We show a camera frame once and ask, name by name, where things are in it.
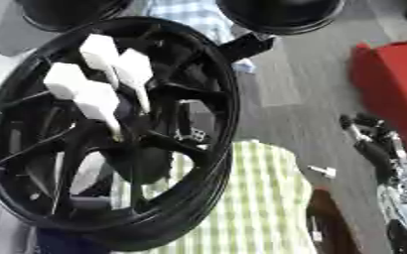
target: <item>green checkered tablecloth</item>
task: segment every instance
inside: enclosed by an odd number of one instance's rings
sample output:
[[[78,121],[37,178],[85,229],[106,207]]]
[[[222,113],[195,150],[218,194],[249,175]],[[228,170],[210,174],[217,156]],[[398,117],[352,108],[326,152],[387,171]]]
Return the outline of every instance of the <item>green checkered tablecloth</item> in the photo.
[[[295,156],[258,141],[232,146],[229,184],[209,217],[184,237],[141,253],[316,253],[306,227],[312,187]],[[145,187],[145,195],[159,194],[191,169],[187,157],[177,154],[174,159],[172,179]],[[113,205],[128,206],[129,196],[130,185],[115,175]]]

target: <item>checkered cloth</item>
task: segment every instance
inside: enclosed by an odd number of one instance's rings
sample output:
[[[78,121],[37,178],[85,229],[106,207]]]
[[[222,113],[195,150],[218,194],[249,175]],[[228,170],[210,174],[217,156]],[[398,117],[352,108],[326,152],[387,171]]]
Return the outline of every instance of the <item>checkered cloth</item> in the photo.
[[[315,254],[306,227],[312,187],[289,151],[257,141],[233,146],[229,184],[211,214],[194,230],[166,246],[139,253]],[[155,196],[182,178],[193,163],[176,154],[169,183],[146,187]],[[114,177],[112,202],[129,206],[130,185]]]
[[[214,0],[149,0],[142,14],[188,25],[218,45],[234,40],[232,22],[220,12]],[[248,59],[234,63],[233,67],[248,73],[255,71]]]

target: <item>wheel rim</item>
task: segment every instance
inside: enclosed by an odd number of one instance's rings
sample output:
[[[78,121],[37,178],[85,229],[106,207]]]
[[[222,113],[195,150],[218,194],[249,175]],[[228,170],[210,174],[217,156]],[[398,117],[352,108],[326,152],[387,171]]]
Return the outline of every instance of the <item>wheel rim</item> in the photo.
[[[110,135],[103,124],[85,120],[74,106],[56,101],[44,91],[41,80],[53,62],[74,62],[83,68],[89,78],[101,79],[100,74],[77,63],[79,54],[73,50],[90,33],[113,36],[119,50],[131,46],[152,58],[156,78],[149,83],[149,92],[155,106],[157,104],[161,109],[161,115],[172,115],[165,113],[168,110],[165,110],[167,107],[163,103],[173,101],[176,105],[183,99],[202,101],[215,119],[213,142],[207,149],[175,140],[168,133],[171,126],[166,128],[167,133],[159,132],[154,128],[157,125],[153,124],[156,117],[138,116],[139,107],[133,102],[132,91],[126,88],[119,91],[122,101],[128,102],[129,106],[119,118],[125,132],[125,142],[120,144],[109,139]],[[174,60],[175,63],[171,63],[167,57],[152,56],[164,50],[163,47],[170,42],[180,44],[190,53],[180,60]],[[202,72],[210,73],[216,79],[216,87],[209,89],[184,84],[185,75],[182,73],[192,64],[199,64]],[[165,211],[186,204],[184,200],[196,196],[208,187],[207,183],[223,172],[224,167],[219,164],[230,146],[238,112],[238,91],[229,63],[211,41],[191,28],[159,19],[123,18],[76,29],[34,52],[0,88],[0,202],[21,219],[44,227],[92,232],[122,223],[142,225]],[[163,116],[160,118],[161,123],[167,122]],[[184,153],[193,159],[196,167],[179,183],[154,199],[144,200],[140,195],[134,195],[133,207],[119,210],[76,207],[69,189],[74,172],[85,155],[100,151],[109,160],[118,161],[116,158],[122,154],[133,155],[134,158],[135,154],[144,153],[141,149],[148,147],[168,153]],[[60,151],[65,151],[60,179],[52,187],[42,178],[39,180],[45,183],[36,184],[36,176],[32,178],[30,172],[48,171],[48,167],[45,167],[47,164],[53,168],[54,156]],[[133,185],[139,186],[134,187],[134,192],[140,192],[142,185],[141,177],[137,175],[130,176],[134,179],[131,181],[139,183]]]

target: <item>gray floor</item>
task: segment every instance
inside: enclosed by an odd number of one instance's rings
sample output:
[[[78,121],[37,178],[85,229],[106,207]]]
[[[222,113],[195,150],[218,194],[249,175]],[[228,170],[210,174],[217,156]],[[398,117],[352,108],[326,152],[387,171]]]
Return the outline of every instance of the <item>gray floor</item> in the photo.
[[[352,149],[337,124],[341,113],[362,110],[347,79],[352,46],[380,46],[407,40],[401,0],[349,0],[340,17],[319,31],[277,40],[273,51],[255,57],[255,77],[242,75],[242,117],[238,139],[257,138],[293,151],[307,165],[334,167],[328,182],[362,253],[387,254],[382,217],[376,206],[371,167]],[[7,56],[38,47],[55,34],[26,24],[10,0],[0,0],[0,48]]]

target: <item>white plastic part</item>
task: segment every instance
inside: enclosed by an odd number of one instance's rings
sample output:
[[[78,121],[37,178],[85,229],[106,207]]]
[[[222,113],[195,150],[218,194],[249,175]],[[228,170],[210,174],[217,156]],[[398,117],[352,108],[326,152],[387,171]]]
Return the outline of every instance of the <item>white plastic part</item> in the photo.
[[[120,124],[114,116],[119,99],[111,85],[88,80],[87,89],[82,90],[73,101],[85,117],[105,122],[114,140],[122,141]]]
[[[81,68],[72,63],[54,63],[43,83],[58,99],[74,99],[87,82]]]
[[[317,220],[314,216],[311,217],[312,222],[312,239],[314,242],[323,242],[323,232],[318,229]]]
[[[329,179],[334,179],[337,177],[337,170],[334,168],[322,169],[322,168],[315,167],[315,166],[308,166],[308,168],[312,171],[322,173],[326,178],[329,178]]]
[[[321,231],[312,231],[312,238],[314,242],[323,242],[323,233]]]
[[[133,88],[145,113],[151,110],[145,84],[153,77],[150,59],[133,49],[128,49],[113,63],[118,78]]]
[[[118,59],[118,51],[112,37],[89,35],[79,50],[87,65],[104,71],[112,87],[117,89],[119,80],[112,68],[112,63]]]

